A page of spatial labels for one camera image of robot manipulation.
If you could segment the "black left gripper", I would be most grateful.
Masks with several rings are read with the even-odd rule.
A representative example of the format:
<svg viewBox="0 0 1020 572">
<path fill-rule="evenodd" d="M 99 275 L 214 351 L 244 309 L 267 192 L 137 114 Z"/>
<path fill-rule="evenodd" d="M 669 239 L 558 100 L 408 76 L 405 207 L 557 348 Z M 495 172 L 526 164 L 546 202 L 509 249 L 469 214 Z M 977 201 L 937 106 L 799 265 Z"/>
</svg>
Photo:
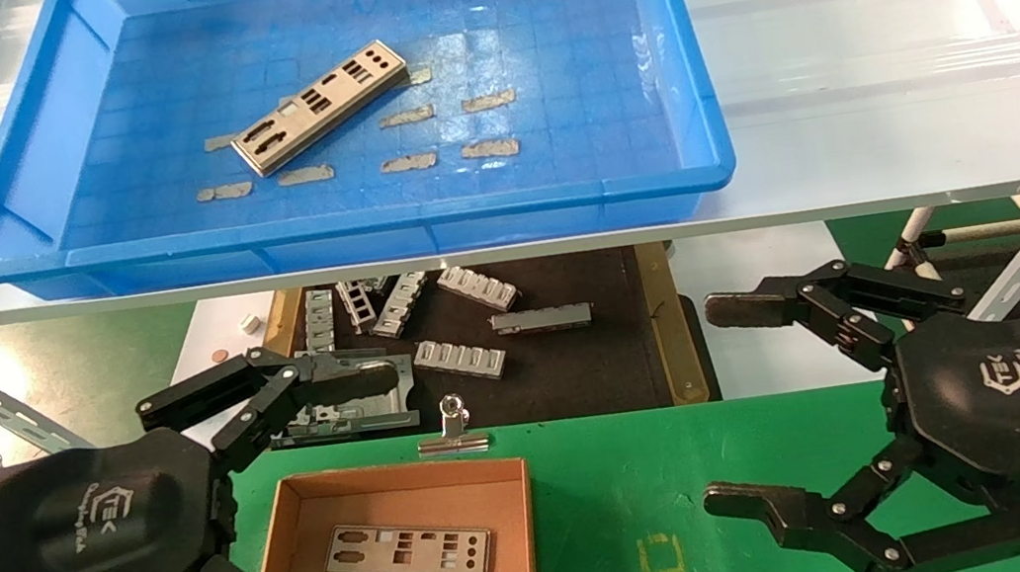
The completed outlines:
<svg viewBox="0 0 1020 572">
<path fill-rule="evenodd" d="M 226 472 L 243 472 L 307 406 L 382 395 L 398 378 L 385 364 L 259 347 L 142 398 L 142 428 L 158 431 L 0 468 L 0 572 L 244 572 L 223 556 L 235 521 Z M 175 433 L 235 406 L 214 454 Z"/>
</svg>

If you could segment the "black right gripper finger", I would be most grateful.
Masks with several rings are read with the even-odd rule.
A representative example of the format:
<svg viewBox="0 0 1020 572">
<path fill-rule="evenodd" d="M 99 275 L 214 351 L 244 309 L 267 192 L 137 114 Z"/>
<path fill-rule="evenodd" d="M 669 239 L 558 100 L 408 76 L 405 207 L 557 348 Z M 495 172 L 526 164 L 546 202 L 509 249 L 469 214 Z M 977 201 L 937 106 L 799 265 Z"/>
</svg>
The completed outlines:
<svg viewBox="0 0 1020 572">
<path fill-rule="evenodd" d="M 917 323 L 967 308 L 967 296 L 954 285 L 843 260 L 807 274 L 767 277 L 749 292 L 710 293 L 705 299 L 706 318 L 713 326 L 776 328 L 798 323 L 874 372 L 894 363 L 895 340 L 891 329 L 870 313 Z"/>
</svg>

